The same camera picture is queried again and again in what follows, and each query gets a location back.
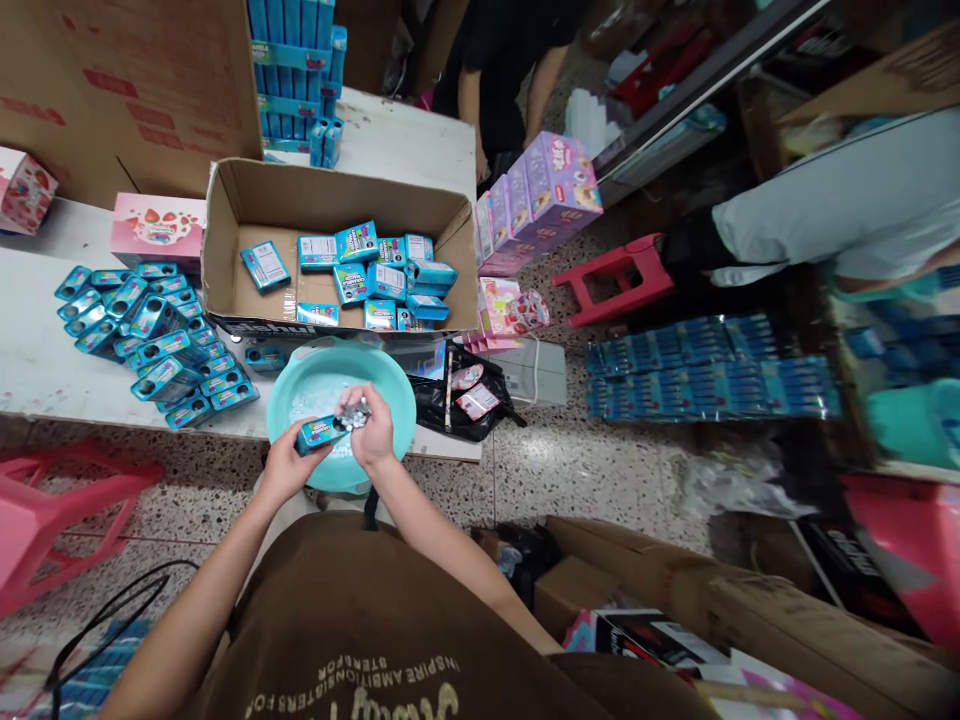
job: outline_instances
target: brown t-shirt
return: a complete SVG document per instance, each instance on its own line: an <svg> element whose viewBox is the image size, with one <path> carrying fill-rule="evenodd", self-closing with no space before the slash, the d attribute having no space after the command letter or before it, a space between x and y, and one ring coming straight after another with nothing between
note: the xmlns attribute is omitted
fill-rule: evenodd
<svg viewBox="0 0 960 720"><path fill-rule="evenodd" d="M316 513L276 540L186 717L716 717L641 661L542 657L434 563L361 521Z"/></svg>

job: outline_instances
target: plastic bag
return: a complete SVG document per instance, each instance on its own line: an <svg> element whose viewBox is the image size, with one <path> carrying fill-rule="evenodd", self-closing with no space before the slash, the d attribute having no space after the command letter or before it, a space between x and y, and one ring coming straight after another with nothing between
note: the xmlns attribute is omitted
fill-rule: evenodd
<svg viewBox="0 0 960 720"><path fill-rule="evenodd" d="M451 349L453 363L452 366L451 363L446 363L443 380L428 380L407 375L417 401L417 424L471 442L481 442L506 417L511 418L520 427L526 427L527 422L513 408L513 400L510 398L510 391L507 390L507 382L503 377L503 368L448 340L446 352L449 353ZM447 407L447 377L461 368L477 364L483 365L483 376L480 382L497 397L500 404L474 422L454 402L463 394L462 391L455 391L450 396L451 427L447 430L444 422Z"/></svg>
<svg viewBox="0 0 960 720"><path fill-rule="evenodd" d="M683 478L683 508L701 518L724 512L796 520L818 512L791 498L776 482L783 473L780 451L768 440L726 441L706 456L693 456Z"/></svg>

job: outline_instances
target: white table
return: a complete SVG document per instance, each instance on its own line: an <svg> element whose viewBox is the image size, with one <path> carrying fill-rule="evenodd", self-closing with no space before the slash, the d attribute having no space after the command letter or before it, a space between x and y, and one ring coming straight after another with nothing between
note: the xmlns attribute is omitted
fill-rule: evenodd
<svg viewBox="0 0 960 720"><path fill-rule="evenodd" d="M344 90L344 135L337 169L464 193L474 191L469 126L382 98ZM284 161L305 162L293 153ZM118 267L110 253L111 212L69 200L51 206L35 238L0 236L0 413L148 429L166 429L153 403L130 393L134 374L73 347L56 314L53 290L74 265ZM233 349L225 333L221 339ZM273 378L248 371L260 400L219 414L193 432L267 439ZM417 426L411 454L478 462L480 445Z"/></svg>

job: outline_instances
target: teal plastic basin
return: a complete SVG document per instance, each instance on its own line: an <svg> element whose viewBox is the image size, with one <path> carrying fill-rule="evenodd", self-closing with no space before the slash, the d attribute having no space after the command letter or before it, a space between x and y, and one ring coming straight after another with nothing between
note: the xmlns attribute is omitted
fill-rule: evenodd
<svg viewBox="0 0 960 720"><path fill-rule="evenodd" d="M877 442L899 460L955 470L960 467L955 428L960 420L960 380L882 390L867 398Z"/></svg>
<svg viewBox="0 0 960 720"><path fill-rule="evenodd" d="M372 382L393 416L393 453L403 459L417 426L417 406L413 388L400 366L385 352L370 345L324 337L312 340L293 351L290 362L280 373L267 404L267 434L276 442L292 424L291 411L310 410L310 414L329 414L343 392L343 383L359 385ZM305 398L322 398L319 406ZM350 438L338 441L334 451L313 471L307 485L326 492L362 494L369 489L369 478L350 450Z"/></svg>

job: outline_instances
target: person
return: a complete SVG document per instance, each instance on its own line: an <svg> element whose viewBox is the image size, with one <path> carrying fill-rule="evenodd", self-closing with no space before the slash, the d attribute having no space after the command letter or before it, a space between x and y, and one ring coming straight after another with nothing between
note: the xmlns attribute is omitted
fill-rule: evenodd
<svg viewBox="0 0 960 720"><path fill-rule="evenodd" d="M843 293L896 287L960 263L960 107L912 115L804 158L691 213L662 238L678 289L756 282L833 263Z"/></svg>
<svg viewBox="0 0 960 720"><path fill-rule="evenodd" d="M395 530L364 531L358 512L302 513L261 553L237 603L278 511L305 501L307 478L330 453L300 457L305 421L294 423L249 505L131 659L102 720L626 718L641 707L647 717L714 717L677 676L643 661L564 654L394 457L390 408L373 386L345 390L338 410L361 397L372 415L350 443Z"/></svg>
<svg viewBox="0 0 960 720"><path fill-rule="evenodd" d="M587 6L586 0L470 0L433 110L474 127L477 185L496 179L490 174L497 156L512 161L540 133ZM524 125L516 98L534 66Z"/></svg>

